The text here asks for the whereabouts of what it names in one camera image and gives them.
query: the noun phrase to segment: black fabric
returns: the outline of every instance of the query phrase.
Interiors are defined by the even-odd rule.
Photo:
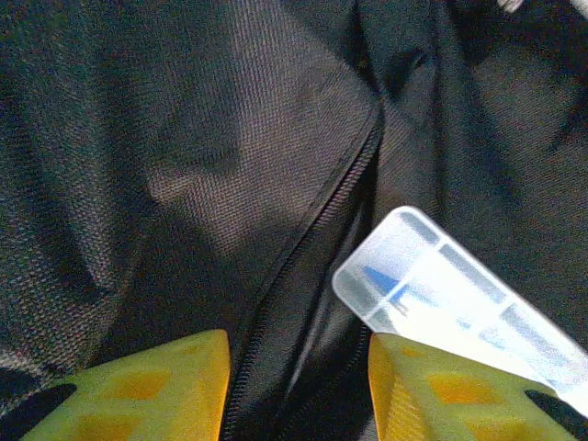
[[[588,24],[566,2],[4,8],[0,415],[224,328],[222,439],[375,439],[368,332],[330,276],[405,203],[588,348]]]

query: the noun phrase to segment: translucent plastic box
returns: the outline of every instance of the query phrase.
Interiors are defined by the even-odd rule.
[[[420,210],[394,210],[333,286],[373,332],[540,381],[588,415],[588,354]]]

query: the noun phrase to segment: yellow textured grip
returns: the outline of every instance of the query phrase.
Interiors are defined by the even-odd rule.
[[[216,440],[229,373],[221,330],[93,367],[60,381],[77,391],[23,440]]]
[[[392,334],[372,337],[380,441],[574,441],[526,395],[542,384]]]

